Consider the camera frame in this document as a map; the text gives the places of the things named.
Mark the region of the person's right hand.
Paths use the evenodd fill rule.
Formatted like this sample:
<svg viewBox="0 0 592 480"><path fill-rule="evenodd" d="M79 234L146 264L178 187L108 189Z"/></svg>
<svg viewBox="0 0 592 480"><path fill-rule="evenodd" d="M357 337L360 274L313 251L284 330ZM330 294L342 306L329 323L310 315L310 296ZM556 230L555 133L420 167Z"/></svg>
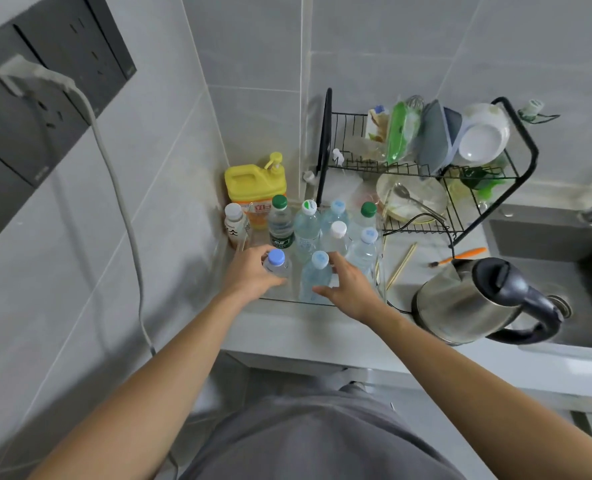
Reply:
<svg viewBox="0 0 592 480"><path fill-rule="evenodd" d="M372 289L371 284L359 268L352 265L345 257L333 251L329 259L339 278L338 298L330 300L345 315L369 325L374 312L384 302Z"/></svg>

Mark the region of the person's left hand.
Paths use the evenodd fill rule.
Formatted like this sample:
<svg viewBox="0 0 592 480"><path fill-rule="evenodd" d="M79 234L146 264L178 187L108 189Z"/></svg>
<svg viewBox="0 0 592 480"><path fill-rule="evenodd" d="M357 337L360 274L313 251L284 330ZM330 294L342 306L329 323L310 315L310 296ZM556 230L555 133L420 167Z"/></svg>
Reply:
<svg viewBox="0 0 592 480"><path fill-rule="evenodd" d="M266 293L265 277L275 276L263 267L263 259L275 249L269 244L236 252L222 282L222 291L249 303Z"/></svg>

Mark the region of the blue-capped water bottle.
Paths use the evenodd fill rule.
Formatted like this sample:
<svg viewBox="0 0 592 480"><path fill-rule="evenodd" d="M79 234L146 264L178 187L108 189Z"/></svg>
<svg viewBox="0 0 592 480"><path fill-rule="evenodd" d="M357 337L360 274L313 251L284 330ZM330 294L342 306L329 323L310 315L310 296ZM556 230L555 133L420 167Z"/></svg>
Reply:
<svg viewBox="0 0 592 480"><path fill-rule="evenodd" d="M267 299L286 299L292 296L292 271L293 266L290 258L282 249L273 249L268 252L263 260L263 267L269 273L284 279L282 284L271 287L263 298Z"/></svg>

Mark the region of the person's left forearm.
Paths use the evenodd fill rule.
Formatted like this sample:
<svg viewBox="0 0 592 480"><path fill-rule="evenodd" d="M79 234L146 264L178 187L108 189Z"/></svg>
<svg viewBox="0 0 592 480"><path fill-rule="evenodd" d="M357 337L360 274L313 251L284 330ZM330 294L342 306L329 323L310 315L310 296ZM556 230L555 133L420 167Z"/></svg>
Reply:
<svg viewBox="0 0 592 480"><path fill-rule="evenodd" d="M172 448L236 316L252 300L219 293L114 391L28 480L151 480Z"/></svg>

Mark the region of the cluster of clear plastic bottles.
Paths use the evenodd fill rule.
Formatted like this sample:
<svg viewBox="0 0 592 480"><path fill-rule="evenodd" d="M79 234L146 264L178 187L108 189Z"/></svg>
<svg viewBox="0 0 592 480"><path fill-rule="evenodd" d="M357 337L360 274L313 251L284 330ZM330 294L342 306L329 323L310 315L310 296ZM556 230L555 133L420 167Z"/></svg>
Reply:
<svg viewBox="0 0 592 480"><path fill-rule="evenodd" d="M270 244L282 250L293 243L298 247L299 254L306 262L301 276L301 291L305 291L303 301L319 296L312 291L316 285L336 287L339 284L329 252L337 251L344 255L348 250L345 204L336 201L328 208L328 211L332 210L337 211L339 216L323 216L313 200L304 201L300 209L294 211L284 195L279 194L272 199L267 217Z"/></svg>

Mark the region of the clear plastic storage box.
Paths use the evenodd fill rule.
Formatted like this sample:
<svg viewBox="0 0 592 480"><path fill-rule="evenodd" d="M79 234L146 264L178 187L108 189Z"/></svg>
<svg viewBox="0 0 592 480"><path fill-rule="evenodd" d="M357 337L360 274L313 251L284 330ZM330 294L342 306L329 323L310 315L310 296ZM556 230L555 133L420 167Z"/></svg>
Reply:
<svg viewBox="0 0 592 480"><path fill-rule="evenodd" d="M264 244L270 244L270 235L267 229L255 230L251 229L244 237L241 237L240 242L236 246L237 251L243 251L250 247L256 247ZM285 284L274 287L262 295L262 299L269 299L273 301L288 301L293 303L301 303L307 305L324 305L332 306L332 302L327 298L317 296L317 298L310 297L305 301L305 291L301 291L302 271L306 266L303 257L299 254L298 247L293 243L289 248L284 250L287 261L287 281ZM382 301L386 301L386 283L387 276L384 265L382 264L382 255L377 255L377 260L372 270L367 274L372 289L375 290Z"/></svg>

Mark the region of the white labelled drink bottle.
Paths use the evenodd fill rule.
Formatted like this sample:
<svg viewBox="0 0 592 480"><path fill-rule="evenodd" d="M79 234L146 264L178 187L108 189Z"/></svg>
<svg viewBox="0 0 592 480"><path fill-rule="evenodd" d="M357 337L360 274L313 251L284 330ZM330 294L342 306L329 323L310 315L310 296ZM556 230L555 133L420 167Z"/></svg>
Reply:
<svg viewBox="0 0 592 480"><path fill-rule="evenodd" d="M229 203L224 208L224 225L231 247L237 250L243 246L250 231L250 222L242 206L238 203Z"/></svg>

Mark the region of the yellow detergent pump jug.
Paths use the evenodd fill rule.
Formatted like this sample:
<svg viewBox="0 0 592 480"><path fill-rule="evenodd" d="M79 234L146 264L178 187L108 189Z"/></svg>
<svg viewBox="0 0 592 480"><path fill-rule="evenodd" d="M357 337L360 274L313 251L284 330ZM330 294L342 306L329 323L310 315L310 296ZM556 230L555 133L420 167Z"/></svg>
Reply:
<svg viewBox="0 0 592 480"><path fill-rule="evenodd" d="M267 228L273 197L286 195L283 155L273 152L264 167L255 164L231 166L224 173L230 201L241 206L255 230Z"/></svg>

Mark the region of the metal spoon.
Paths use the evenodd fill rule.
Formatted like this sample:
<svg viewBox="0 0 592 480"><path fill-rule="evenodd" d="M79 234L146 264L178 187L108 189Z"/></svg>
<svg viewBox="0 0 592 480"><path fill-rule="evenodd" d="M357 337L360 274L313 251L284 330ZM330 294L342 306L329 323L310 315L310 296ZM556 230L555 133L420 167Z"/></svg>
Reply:
<svg viewBox="0 0 592 480"><path fill-rule="evenodd" d="M408 191L408 189L403 184L401 184L400 182L397 182L397 183L394 184L393 191L400 198L416 204L420 209L422 209L422 211L424 211L424 212L426 212L428 214L431 214L433 216L441 217L439 214L437 214L435 211L433 211L433 209L431 209L430 207L428 207L424 203L422 203L422 201L413 198L411 196L410 192Z"/></svg>

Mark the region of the stainless steel electric kettle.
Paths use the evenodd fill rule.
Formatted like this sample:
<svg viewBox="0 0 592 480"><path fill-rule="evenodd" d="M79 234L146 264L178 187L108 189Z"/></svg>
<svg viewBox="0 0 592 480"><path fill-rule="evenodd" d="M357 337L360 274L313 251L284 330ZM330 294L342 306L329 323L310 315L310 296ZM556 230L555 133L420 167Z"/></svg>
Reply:
<svg viewBox="0 0 592 480"><path fill-rule="evenodd" d="M451 346L490 339L525 346L553 338L564 317L512 263L454 259L412 298L420 327Z"/></svg>

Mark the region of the grey kitchen sink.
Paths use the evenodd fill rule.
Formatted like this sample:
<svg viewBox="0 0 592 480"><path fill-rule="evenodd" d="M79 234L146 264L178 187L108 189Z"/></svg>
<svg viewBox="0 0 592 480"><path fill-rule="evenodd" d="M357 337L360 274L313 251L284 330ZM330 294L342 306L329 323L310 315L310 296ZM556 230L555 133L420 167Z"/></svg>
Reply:
<svg viewBox="0 0 592 480"><path fill-rule="evenodd" d="M526 348L592 357L592 227L573 210L504 205L483 229L492 256L516 265L544 295L557 294L572 306L572 317L552 339Z"/></svg>

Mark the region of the white ceramic bowl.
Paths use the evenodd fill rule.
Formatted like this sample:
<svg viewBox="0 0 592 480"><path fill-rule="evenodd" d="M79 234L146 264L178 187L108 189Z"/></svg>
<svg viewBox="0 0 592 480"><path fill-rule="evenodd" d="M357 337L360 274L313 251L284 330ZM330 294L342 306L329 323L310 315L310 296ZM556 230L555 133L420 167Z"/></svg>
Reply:
<svg viewBox="0 0 592 480"><path fill-rule="evenodd" d="M510 138L510 120L499 104L470 104L461 115L457 151L461 166L488 164L506 149Z"/></svg>

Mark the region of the metal sink drain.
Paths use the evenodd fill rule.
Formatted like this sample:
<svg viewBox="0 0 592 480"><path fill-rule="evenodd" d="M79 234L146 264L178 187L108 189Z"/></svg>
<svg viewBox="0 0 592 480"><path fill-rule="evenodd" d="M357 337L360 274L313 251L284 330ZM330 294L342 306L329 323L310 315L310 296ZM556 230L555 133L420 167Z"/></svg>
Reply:
<svg viewBox="0 0 592 480"><path fill-rule="evenodd" d="M566 321L573 315L573 309L570 303L564 298L557 294L548 294L548 300L557 308L562 316L562 320Z"/></svg>

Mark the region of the orange-handled brush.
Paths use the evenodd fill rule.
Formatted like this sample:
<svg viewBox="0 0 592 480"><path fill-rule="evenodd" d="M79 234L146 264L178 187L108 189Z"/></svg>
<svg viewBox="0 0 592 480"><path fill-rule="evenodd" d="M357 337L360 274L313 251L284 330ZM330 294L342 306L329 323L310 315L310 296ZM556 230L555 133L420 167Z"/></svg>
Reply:
<svg viewBox="0 0 592 480"><path fill-rule="evenodd" d="M476 257L476 256L481 255L481 254L486 253L486 252L488 252L488 249L486 247L475 248L475 249L467 250L467 251L462 252L460 254L456 254L455 257L448 257L448 258L445 258L445 259L443 259L441 261L431 262L431 263L428 264L428 266L430 268L435 268L435 267L442 266L442 265L445 265L447 263L450 263L454 259L473 258L473 257Z"/></svg>

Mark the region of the dark grey wall socket panel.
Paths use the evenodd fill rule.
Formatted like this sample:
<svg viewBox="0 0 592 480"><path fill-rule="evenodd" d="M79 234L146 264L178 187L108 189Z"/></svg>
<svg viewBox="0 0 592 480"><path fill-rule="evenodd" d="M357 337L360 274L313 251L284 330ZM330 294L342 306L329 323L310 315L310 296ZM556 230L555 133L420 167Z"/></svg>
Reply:
<svg viewBox="0 0 592 480"><path fill-rule="evenodd" d="M0 67L15 55L72 78L99 116L137 69L107 0L40 0L0 26ZM0 233L89 127L76 95L0 79Z"/></svg>

